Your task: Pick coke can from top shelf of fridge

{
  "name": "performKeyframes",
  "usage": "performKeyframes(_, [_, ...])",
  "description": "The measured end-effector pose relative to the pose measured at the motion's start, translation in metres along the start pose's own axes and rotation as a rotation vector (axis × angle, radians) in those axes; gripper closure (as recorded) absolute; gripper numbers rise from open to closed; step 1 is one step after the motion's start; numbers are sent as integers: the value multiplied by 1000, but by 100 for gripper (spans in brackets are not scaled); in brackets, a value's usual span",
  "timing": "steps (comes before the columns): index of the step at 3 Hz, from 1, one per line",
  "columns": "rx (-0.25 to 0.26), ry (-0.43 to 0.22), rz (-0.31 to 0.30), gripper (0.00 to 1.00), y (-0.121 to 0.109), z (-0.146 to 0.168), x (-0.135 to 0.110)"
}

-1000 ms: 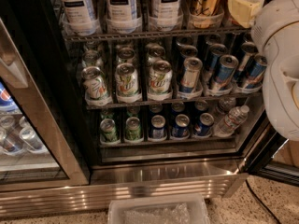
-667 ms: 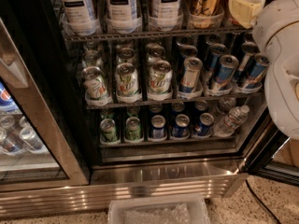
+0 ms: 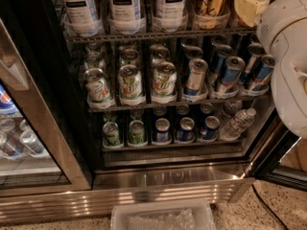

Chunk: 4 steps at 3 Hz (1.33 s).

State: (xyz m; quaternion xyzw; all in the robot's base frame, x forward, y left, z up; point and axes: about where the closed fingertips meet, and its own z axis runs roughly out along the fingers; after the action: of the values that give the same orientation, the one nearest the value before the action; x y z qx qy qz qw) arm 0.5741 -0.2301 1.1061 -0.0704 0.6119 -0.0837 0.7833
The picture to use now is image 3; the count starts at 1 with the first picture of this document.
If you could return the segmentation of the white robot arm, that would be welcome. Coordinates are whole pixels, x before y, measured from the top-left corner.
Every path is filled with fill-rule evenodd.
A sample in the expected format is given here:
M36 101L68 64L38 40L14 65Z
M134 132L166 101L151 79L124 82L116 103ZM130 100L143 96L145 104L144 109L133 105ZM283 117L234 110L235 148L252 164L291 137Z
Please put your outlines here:
M234 9L275 59L272 98L283 124L307 138L307 0L234 0Z

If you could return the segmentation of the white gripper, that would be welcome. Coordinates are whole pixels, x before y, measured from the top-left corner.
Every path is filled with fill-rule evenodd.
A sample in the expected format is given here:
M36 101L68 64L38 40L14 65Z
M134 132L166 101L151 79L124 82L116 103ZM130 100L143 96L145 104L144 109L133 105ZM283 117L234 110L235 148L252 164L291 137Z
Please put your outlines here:
M266 52L283 30L307 17L307 0L274 0L271 4L270 1L233 2L234 21L246 27L255 27L259 24L256 34Z

